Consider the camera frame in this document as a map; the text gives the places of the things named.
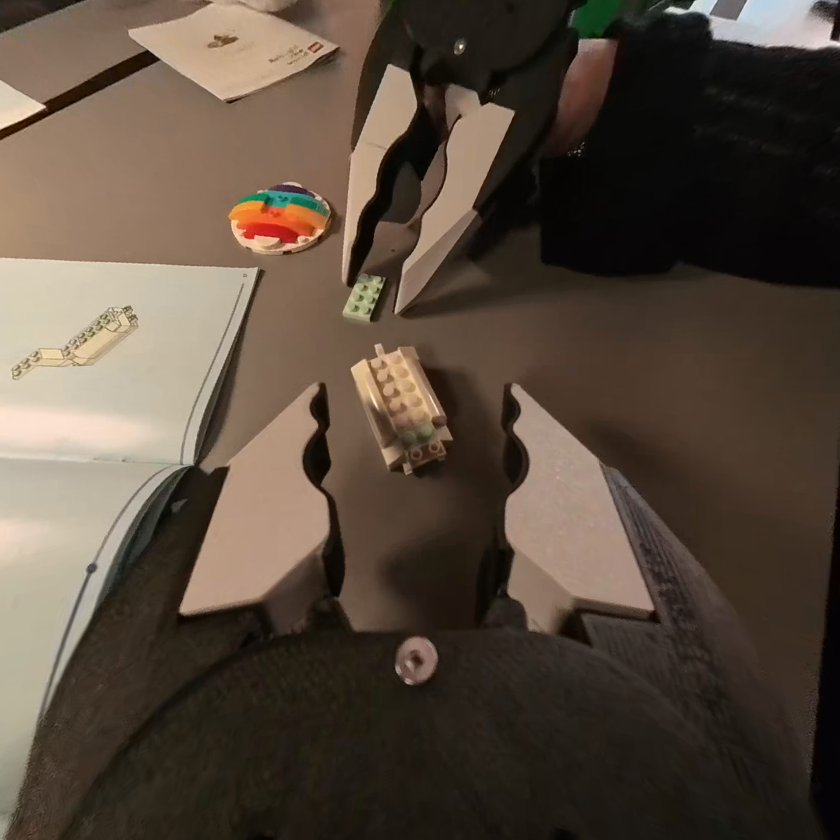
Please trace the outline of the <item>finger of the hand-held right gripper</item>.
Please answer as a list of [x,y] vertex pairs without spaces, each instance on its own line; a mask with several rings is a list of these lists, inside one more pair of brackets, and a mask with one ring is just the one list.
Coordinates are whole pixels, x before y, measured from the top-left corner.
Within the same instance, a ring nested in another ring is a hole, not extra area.
[[420,218],[413,251],[404,260],[394,312],[404,314],[447,257],[480,220],[479,195],[515,112],[476,91],[450,86],[444,95],[449,129],[441,186]]
[[435,126],[408,69],[386,65],[350,155],[342,280],[352,285],[371,252],[408,165],[422,179],[435,154]]

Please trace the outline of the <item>light green lego plate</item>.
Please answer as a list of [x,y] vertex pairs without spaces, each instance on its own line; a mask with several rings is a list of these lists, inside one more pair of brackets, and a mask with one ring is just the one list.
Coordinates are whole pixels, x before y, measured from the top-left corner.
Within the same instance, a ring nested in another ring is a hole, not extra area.
[[373,322],[386,284],[387,279],[383,276],[361,272],[343,306],[342,318],[352,322]]

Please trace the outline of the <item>open lego instruction booklet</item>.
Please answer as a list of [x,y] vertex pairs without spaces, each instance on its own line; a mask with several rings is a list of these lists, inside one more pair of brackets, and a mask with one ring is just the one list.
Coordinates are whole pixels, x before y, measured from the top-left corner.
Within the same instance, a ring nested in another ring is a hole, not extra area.
[[259,268],[1,259],[1,812],[105,595],[195,465]]

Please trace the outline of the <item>small printed leaflet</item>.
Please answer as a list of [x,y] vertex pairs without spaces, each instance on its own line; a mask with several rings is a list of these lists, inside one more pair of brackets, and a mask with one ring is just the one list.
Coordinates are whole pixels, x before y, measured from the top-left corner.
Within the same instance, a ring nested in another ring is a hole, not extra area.
[[4,81],[1,88],[1,131],[10,130],[46,113],[44,104],[25,95]]

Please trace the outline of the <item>closed white instruction booklet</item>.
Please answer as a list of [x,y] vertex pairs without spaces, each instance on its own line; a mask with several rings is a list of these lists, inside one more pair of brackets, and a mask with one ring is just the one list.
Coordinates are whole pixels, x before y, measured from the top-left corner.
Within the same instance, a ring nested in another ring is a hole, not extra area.
[[282,17],[212,3],[169,22],[132,28],[139,46],[224,102],[329,60],[339,47]]

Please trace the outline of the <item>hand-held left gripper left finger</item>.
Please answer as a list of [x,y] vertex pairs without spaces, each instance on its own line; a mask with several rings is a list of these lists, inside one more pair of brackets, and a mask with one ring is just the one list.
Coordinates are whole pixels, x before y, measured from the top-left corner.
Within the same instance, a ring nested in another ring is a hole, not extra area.
[[273,632],[298,632],[341,594],[340,522],[322,485],[329,424],[326,386],[313,383],[228,462],[182,617],[254,608]]

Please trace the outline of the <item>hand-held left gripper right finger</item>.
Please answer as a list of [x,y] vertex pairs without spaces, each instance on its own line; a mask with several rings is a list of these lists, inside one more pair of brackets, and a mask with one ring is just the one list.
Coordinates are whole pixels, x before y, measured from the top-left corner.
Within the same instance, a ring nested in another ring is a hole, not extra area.
[[600,459],[519,384],[505,385],[501,427],[509,492],[479,567],[478,622],[506,598],[550,635],[578,612],[653,619]]

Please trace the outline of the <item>person's right hand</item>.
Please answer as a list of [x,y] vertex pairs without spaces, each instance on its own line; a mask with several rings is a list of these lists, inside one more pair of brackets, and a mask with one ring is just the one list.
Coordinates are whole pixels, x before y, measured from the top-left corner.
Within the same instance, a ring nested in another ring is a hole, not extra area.
[[617,42],[585,38],[565,74],[553,125],[542,148],[551,159],[573,152],[592,130],[606,99],[613,74]]

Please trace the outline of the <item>round rainbow lego model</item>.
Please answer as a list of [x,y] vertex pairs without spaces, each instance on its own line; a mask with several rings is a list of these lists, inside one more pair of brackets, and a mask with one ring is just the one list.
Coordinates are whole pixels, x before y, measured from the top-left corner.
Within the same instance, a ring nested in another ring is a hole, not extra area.
[[326,200],[296,182],[247,195],[227,216],[238,243],[263,256],[310,249],[326,235],[332,217]]

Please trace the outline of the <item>white lego brick assembly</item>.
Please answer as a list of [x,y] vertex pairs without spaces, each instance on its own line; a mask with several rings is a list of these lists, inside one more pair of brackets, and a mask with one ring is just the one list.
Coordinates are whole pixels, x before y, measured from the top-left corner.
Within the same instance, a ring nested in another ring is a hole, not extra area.
[[410,476],[446,458],[454,439],[445,410],[413,346],[385,350],[351,368],[360,403],[385,466]]

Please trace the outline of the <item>person's right forearm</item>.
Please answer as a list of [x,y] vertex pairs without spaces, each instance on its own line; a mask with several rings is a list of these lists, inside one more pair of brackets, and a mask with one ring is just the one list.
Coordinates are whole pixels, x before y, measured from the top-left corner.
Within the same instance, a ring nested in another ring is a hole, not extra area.
[[838,48],[732,43],[702,14],[599,39],[617,52],[595,124],[540,163],[542,263],[838,290]]

